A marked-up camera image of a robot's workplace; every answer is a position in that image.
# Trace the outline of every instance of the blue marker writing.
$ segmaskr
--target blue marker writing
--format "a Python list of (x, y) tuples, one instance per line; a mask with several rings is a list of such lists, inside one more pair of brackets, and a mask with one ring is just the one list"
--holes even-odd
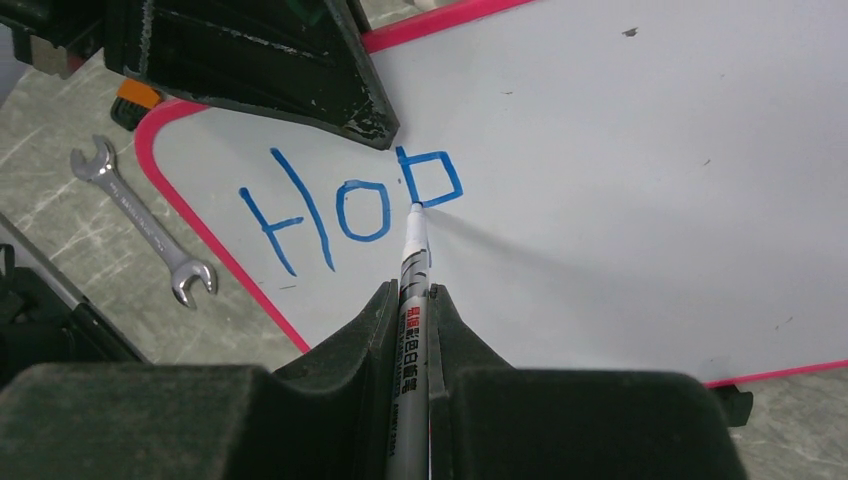
[[(400, 168), (403, 171), (403, 177), (406, 179), (406, 186), (409, 189), (409, 198), (412, 203), (420, 203), (423, 208), (430, 208), (462, 196), (462, 183), (459, 181), (459, 176), (456, 174), (456, 169), (453, 167), (453, 163), (451, 162), (450, 156), (447, 152), (430, 152), (408, 157), (406, 156), (406, 152), (403, 150), (403, 147), (397, 147), (395, 149), (395, 153), (397, 154)], [(415, 177), (412, 175), (411, 167), (417, 163), (431, 162), (433, 160), (439, 160), (442, 162), (442, 166), (448, 174), (448, 179), (451, 182), (453, 191), (431, 200), (421, 200), (418, 195), (418, 187), (415, 185)]]
[[(371, 235), (358, 235), (353, 233), (350, 230), (350, 226), (347, 224), (347, 215), (345, 214), (344, 203), (345, 203), (345, 195), (354, 190), (363, 189), (363, 190), (374, 190), (380, 194), (380, 202), (382, 203), (381, 210), (383, 211), (383, 223), (380, 226), (380, 229)], [(389, 229), (392, 226), (392, 217), (391, 217), (391, 208), (389, 206), (389, 192), (386, 190), (386, 186), (382, 183), (373, 183), (373, 182), (363, 182), (362, 180), (348, 180), (339, 187), (336, 191), (336, 214), (339, 217), (339, 226), (342, 227), (342, 232), (347, 235), (347, 238), (351, 240), (356, 240), (357, 242), (373, 242), (379, 238), (382, 238), (385, 234), (389, 233)]]
[(333, 255), (330, 253), (330, 239), (327, 237), (327, 230), (324, 228), (324, 222), (321, 220), (321, 214), (318, 213), (318, 208), (315, 207), (312, 195), (309, 194), (306, 185), (303, 184), (303, 181), (300, 180), (300, 177), (297, 176), (297, 173), (289, 164), (288, 160), (286, 160), (286, 157), (279, 150), (272, 148), (271, 155), (274, 156), (277, 163), (286, 171), (289, 179), (291, 179), (294, 186), (300, 192), (300, 196), (303, 197), (303, 201), (306, 202), (306, 208), (309, 209), (309, 214), (312, 215), (312, 221), (315, 222), (315, 228), (318, 229), (318, 237), (321, 239), (321, 250), (324, 252), (324, 261), (327, 262), (330, 270), (335, 272), (336, 267), (333, 266)]

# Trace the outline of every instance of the open-end wrench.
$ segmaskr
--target open-end wrench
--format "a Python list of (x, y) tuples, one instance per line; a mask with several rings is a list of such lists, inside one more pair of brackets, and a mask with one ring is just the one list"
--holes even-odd
[(132, 220), (135, 228), (144, 235), (147, 243), (156, 250), (171, 270), (171, 290), (180, 303), (188, 308), (195, 308), (194, 299), (189, 292), (195, 278), (200, 278), (206, 290), (214, 295), (218, 289), (215, 270), (183, 250), (118, 175), (115, 149), (109, 140), (102, 135), (94, 135), (92, 138), (97, 146), (97, 155), (90, 162), (86, 161), (82, 151), (71, 151), (71, 170), (74, 175), (103, 189)]

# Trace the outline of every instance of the gray floor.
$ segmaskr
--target gray floor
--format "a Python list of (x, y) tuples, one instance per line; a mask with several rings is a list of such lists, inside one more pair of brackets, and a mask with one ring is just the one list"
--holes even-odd
[[(418, 12), (390, 1), (363, 2), (375, 24)], [(131, 135), (109, 119), (120, 81), (100, 60), (67, 81), (26, 71), (0, 109), (0, 210), (150, 360), (269, 368), (291, 361), (291, 342), (140, 171)], [(91, 153), (93, 133), (112, 139), (121, 174), (177, 240), (217, 267), (220, 293), (210, 297), (197, 285), (196, 312), (174, 301), (164, 264), (111, 201), (71, 174), (70, 150)], [(731, 433), (752, 479), (848, 478), (848, 370), (744, 388), (755, 392), (754, 412)]]

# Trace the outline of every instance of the silver wrench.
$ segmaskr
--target silver wrench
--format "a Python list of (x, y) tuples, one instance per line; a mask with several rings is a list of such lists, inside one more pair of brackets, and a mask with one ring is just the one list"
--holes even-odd
[(189, 292), (191, 283), (195, 278), (200, 278), (206, 290), (214, 295), (218, 290), (215, 269), (183, 250), (118, 175), (115, 149), (109, 140), (102, 135), (94, 135), (92, 138), (97, 146), (97, 155), (89, 162), (82, 151), (72, 150), (71, 170), (80, 180), (97, 185), (112, 197), (115, 204), (132, 220), (135, 228), (144, 235), (147, 243), (168, 265), (174, 296), (186, 307), (194, 309), (194, 299)]

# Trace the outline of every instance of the black object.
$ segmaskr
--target black object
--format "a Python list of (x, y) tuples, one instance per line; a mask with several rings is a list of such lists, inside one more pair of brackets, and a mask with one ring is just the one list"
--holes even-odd
[[(17, 242), (0, 243), (0, 389), (40, 363), (144, 362), (87, 300), (60, 298), (52, 285), (61, 287), (66, 279), (51, 273), (55, 267), (13, 228), (0, 215), (0, 234), (8, 236), (0, 242)], [(43, 273), (17, 265), (18, 254), (45, 267)]]
[(110, 70), (193, 102), (378, 149), (399, 128), (358, 0), (0, 0), (0, 21), (15, 56), (49, 73), (70, 75), (102, 45)]
[(68, 78), (103, 45), (104, 0), (0, 0), (15, 57)]
[(127, 131), (134, 131), (141, 120), (150, 112), (150, 109), (139, 105), (126, 98), (115, 97), (112, 102), (112, 108), (109, 110), (109, 116), (112, 121), (123, 127)]
[(718, 397), (724, 410), (725, 418), (731, 427), (744, 427), (751, 417), (754, 408), (754, 394), (751, 392), (740, 392), (736, 385), (725, 385), (715, 387), (713, 393)]
[[(432, 478), (743, 479), (715, 396), (677, 374), (510, 367), (429, 304)], [(9, 478), (382, 478), (397, 283), (291, 364), (45, 365), (0, 396)]]

